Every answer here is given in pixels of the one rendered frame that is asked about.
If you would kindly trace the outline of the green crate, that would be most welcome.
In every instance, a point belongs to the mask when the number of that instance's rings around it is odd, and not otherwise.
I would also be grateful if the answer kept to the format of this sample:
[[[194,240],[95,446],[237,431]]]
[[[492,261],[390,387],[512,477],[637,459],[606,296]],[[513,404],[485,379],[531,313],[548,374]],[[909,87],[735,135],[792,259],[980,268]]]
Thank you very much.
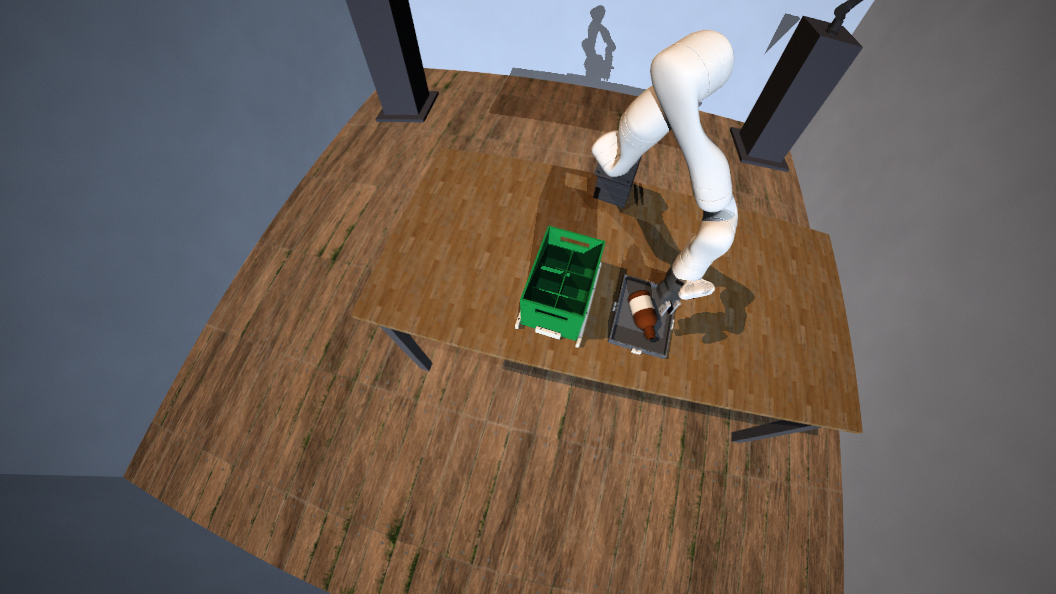
[[[589,248],[563,241],[561,236],[588,243]],[[561,337],[577,341],[590,302],[602,253],[593,244],[573,236],[544,237],[520,298],[521,324],[555,331],[561,333]],[[593,275],[597,260],[598,267]]]

